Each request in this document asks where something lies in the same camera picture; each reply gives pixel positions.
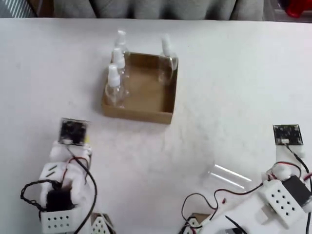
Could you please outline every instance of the black wire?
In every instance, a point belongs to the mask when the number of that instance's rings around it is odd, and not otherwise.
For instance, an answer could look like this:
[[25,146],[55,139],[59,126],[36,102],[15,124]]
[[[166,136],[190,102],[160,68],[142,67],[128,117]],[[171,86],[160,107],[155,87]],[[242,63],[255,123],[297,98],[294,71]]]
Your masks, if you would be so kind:
[[86,224],[86,222],[88,221],[89,217],[92,214],[92,211],[96,205],[96,201],[97,201],[97,196],[98,196],[98,188],[97,188],[97,184],[96,181],[94,180],[92,174],[90,173],[90,171],[88,170],[88,168],[86,168],[84,166],[84,164],[82,162],[79,161],[79,159],[77,159],[77,157],[74,155],[74,153],[69,149],[69,146],[66,147],[66,149],[68,150],[68,152],[72,155],[72,157],[75,159],[75,161],[86,171],[87,175],[90,177],[90,179],[92,180],[93,184],[94,184],[94,199],[93,199],[93,203],[92,206],[87,214],[87,216],[84,218],[83,222],[79,225],[79,227],[76,229],[76,231],[74,232],[74,234],[78,234],[78,232],[82,229],[82,227]]
[[189,226],[189,227],[191,227],[191,228],[194,228],[194,229],[199,229],[199,228],[202,228],[202,226],[193,227],[192,225],[190,225],[188,219],[184,216],[184,213],[183,213],[186,200],[187,200],[189,197],[194,196],[194,195],[199,195],[199,196],[203,197],[203,198],[205,199],[206,203],[208,204],[208,206],[209,206],[211,209],[215,210],[215,208],[209,203],[209,201],[206,199],[206,197],[205,197],[203,194],[200,194],[200,193],[192,193],[192,194],[188,195],[188,196],[184,199],[184,202],[183,202],[183,205],[182,205],[182,209],[181,209],[182,217],[183,217],[183,219],[188,223],[187,226]]
[[51,183],[54,190],[58,190],[62,187],[62,184],[59,183],[58,181],[50,180],[50,179],[43,179],[43,180],[38,180],[38,181],[31,182],[29,184],[26,184],[20,192],[20,198],[22,200],[26,201],[28,204],[30,204],[32,206],[36,206],[38,208],[39,212],[44,212],[44,211],[46,211],[46,209],[43,208],[39,203],[37,203],[36,200],[29,200],[29,199],[25,198],[24,194],[25,194],[26,189],[28,187],[33,186],[35,184],[43,184],[46,182]]
[[[288,144],[284,144],[286,146],[286,148],[294,155],[294,157],[297,159],[297,161],[299,161],[302,166],[304,167],[304,169],[307,171],[307,173],[310,173],[307,165],[304,163],[304,161],[294,152],[290,149]],[[310,190],[312,189],[312,180],[310,177]],[[308,213],[308,220],[307,220],[307,226],[306,226],[306,234],[309,234],[309,229],[310,229],[310,221],[311,221],[311,212]]]
[[225,216],[231,223],[233,223],[243,234],[248,234],[238,223],[232,220],[230,217]]

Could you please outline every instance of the white spray cap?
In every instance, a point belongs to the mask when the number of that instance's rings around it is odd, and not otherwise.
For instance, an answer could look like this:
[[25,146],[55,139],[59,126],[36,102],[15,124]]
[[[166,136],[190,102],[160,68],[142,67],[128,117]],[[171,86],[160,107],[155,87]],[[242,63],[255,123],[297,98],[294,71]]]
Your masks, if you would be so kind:
[[172,54],[172,46],[171,46],[171,41],[169,34],[165,34],[162,39],[162,52],[164,53],[165,56],[170,56]]
[[115,41],[115,46],[121,46],[126,44],[126,32],[123,30],[118,30],[118,37]]
[[117,66],[113,63],[108,66],[108,85],[111,87],[120,86],[120,75]]
[[125,58],[120,48],[115,48],[113,51],[113,63],[117,65],[118,69],[126,66]]

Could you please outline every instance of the spray nozzle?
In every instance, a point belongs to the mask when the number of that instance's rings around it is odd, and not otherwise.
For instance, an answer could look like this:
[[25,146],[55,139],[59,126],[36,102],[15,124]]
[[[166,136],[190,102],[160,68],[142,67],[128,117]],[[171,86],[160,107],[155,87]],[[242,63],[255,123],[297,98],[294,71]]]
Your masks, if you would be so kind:
[[120,75],[115,64],[108,66],[108,85],[111,87],[120,86]]

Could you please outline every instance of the red object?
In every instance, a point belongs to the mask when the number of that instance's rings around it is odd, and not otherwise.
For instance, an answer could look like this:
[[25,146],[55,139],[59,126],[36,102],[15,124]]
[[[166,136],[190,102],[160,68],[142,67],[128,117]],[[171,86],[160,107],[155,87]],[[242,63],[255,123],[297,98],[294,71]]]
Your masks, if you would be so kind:
[[299,18],[303,11],[312,8],[312,0],[290,0],[286,13],[290,17]]

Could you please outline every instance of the red wire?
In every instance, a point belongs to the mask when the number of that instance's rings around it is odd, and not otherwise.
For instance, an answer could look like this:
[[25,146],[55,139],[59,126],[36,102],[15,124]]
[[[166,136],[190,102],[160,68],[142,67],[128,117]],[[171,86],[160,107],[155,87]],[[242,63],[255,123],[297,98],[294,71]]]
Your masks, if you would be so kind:
[[[84,160],[86,161],[86,163],[87,163],[87,168],[89,168],[89,162],[88,162],[87,159],[85,159],[84,157],[76,157],[76,158],[77,158],[77,159],[84,159]],[[72,160],[75,160],[75,159],[74,159],[74,158],[71,158],[71,159],[68,161],[67,166],[68,166],[68,164],[69,164]],[[66,173],[67,173],[67,171],[68,171],[67,166],[66,166],[66,170],[64,171],[64,174],[63,174],[62,183],[63,183],[63,181],[64,181],[64,179],[65,179],[65,175],[66,175]]]
[[260,188],[261,186],[263,185],[263,183],[259,184],[257,187],[255,187],[254,189],[250,190],[250,191],[247,191],[247,192],[244,192],[244,193],[236,193],[236,192],[233,192],[231,190],[228,190],[228,189],[217,189],[215,192],[214,192],[214,199],[216,201],[216,209],[213,213],[213,215],[211,216],[211,218],[209,220],[212,220],[212,218],[214,217],[215,213],[218,211],[219,209],[219,203],[218,203],[218,200],[216,199],[216,193],[217,192],[220,192],[220,191],[224,191],[224,192],[228,192],[228,193],[231,193],[231,194],[234,194],[234,195],[247,195],[247,194],[251,194],[252,192],[254,192],[255,190],[257,190],[258,188]]
[[309,179],[310,177],[312,176],[312,174],[307,174],[305,177],[304,177],[304,181],[306,181],[307,179]]

